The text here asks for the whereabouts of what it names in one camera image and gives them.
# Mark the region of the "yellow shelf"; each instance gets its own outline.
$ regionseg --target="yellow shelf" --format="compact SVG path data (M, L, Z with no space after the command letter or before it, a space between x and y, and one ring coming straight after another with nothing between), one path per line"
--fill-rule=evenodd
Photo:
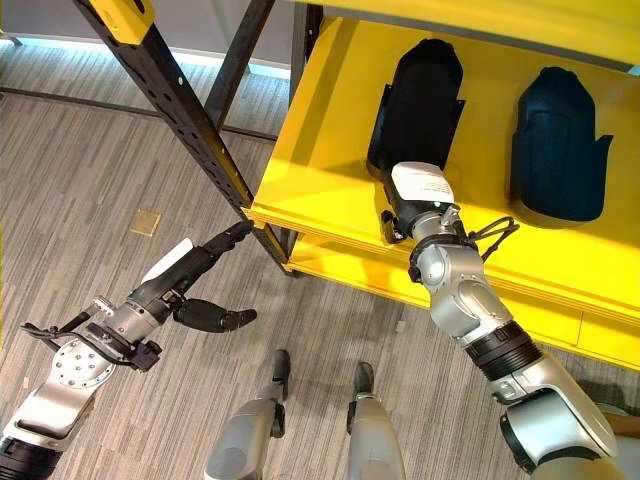
M640 64L638 0L323 0Z
M300 235L288 267L419 307L429 306L427 291L409 280L406 264L332 240ZM536 341L640 371L640 327L584 315L499 287L497 291Z
M381 186L365 167L380 96L399 58L429 32L325 18L249 217L405 262L387 245ZM486 271L503 291L640 326L640 78L541 53L448 35L464 68L466 106L445 176L468 230L505 214L518 98L549 65L576 72L613 134L602 216L572 229L529 225Z

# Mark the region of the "perforated metal upright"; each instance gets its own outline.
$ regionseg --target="perforated metal upright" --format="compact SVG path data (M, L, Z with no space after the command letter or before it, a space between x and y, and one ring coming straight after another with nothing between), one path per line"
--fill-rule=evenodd
M252 0L206 102L198 100L153 23L150 0L72 0L235 212L253 202L218 133L274 0ZM253 233L283 268L288 253L268 224Z

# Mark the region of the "black metal shelf post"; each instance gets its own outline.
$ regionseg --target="black metal shelf post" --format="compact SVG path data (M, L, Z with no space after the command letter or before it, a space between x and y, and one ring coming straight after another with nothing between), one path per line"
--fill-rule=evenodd
M139 45L120 43L111 35L89 0L72 1L198 165L220 190L229 205L240 217L246 219L242 208L251 206L253 194L233 162L212 119L207 115L156 26L151 25ZM268 15L270 8L263 9L265 10ZM259 27L259 34L264 22L253 22L253 24ZM243 61L246 59L248 62L249 56L250 53L244 55ZM237 71L238 68L240 67L236 66L233 70ZM235 88L228 89L225 94L233 98ZM227 102L224 96L221 98L224 100L223 103ZM262 229L254 228L253 233L282 268L288 260L285 249L271 227L268 224L263 227Z
M204 104L204 109L216 128L224 124L240 80L249 65L253 49L274 3L275 0L251 0L233 36Z
M293 36L291 39L289 103L293 101L304 67L316 44L323 18L322 5L296 2L293 13Z

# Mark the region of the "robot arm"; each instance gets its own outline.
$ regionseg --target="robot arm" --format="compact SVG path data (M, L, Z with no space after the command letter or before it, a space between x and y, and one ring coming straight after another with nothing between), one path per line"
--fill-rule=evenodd
M397 174L398 169L412 173ZM602 413L570 374L535 346L487 283L483 257L464 231L440 169L406 162L394 171L385 185L394 182L392 204L419 201L430 207L398 222L408 226L406 234L416 242L410 275L429 291L433 321L465 350L487 377L492 395L507 405L500 426L518 465L528 473L545 465L541 472L548 475L547 463L556 460L563 468L588 470L585 465L593 460L614 457L615 437Z
M143 283L114 307L98 297L94 304L58 329L22 329L56 350L47 380L14 413L0 439L0 478L45 479L77 436L93 408L95 392L117 365L147 371L162 349L144 339L169 315L187 327L207 332L235 330L256 318L255 310L227 311L213 303L186 299L195 281L250 231L241 222L201 247L190 241L169 252ZM98 313L102 321L80 326ZM59 346L57 338L73 337Z

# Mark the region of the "black shoe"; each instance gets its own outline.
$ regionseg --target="black shoe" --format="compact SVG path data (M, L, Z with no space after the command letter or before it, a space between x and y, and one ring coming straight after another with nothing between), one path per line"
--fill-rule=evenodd
M359 362L356 373L353 376L353 399L359 393L373 393L373 367L370 363Z
M276 350L273 354L272 380L282 384L282 400L289 394L289 375L291 374L291 357L286 350Z

